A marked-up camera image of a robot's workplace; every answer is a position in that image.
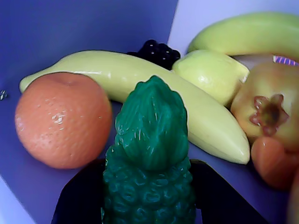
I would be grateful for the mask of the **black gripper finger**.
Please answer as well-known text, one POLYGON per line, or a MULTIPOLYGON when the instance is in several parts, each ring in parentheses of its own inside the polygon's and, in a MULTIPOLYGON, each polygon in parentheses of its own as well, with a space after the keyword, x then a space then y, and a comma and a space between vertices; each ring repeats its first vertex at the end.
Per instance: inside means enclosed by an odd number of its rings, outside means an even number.
POLYGON ((190 172, 196 208, 203 224, 267 224, 222 176, 207 163, 191 159, 190 172))
POLYGON ((105 160, 96 159, 64 186, 53 214, 53 224, 102 223, 104 170, 105 160))

